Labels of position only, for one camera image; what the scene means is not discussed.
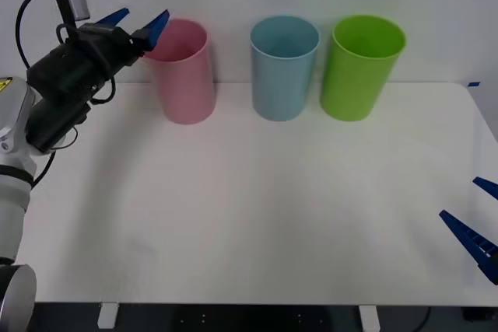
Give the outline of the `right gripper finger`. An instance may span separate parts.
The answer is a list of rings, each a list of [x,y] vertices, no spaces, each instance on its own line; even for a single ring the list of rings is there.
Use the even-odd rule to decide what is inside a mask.
[[[497,245],[481,236],[448,211],[439,216],[477,263],[479,270],[494,284],[497,284]]]
[[[492,181],[483,179],[481,177],[476,177],[473,181],[473,184],[480,187],[486,193],[491,195],[493,198],[498,199],[498,184]]]

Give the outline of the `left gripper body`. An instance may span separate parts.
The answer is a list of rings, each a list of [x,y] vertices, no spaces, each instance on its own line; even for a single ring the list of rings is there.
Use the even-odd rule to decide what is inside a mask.
[[[86,102],[146,52],[146,34],[84,24],[27,70],[27,83],[51,103]]]

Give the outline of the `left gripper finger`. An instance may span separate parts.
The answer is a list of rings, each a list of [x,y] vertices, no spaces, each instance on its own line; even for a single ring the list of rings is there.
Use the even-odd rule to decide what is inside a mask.
[[[122,8],[117,10],[116,12],[112,12],[111,14],[103,17],[102,19],[95,22],[95,24],[102,24],[108,26],[116,26],[120,21],[123,20],[129,14],[128,8]]]
[[[142,51],[152,51],[156,47],[169,18],[170,13],[166,9],[143,28],[136,30],[131,35],[132,43]]]

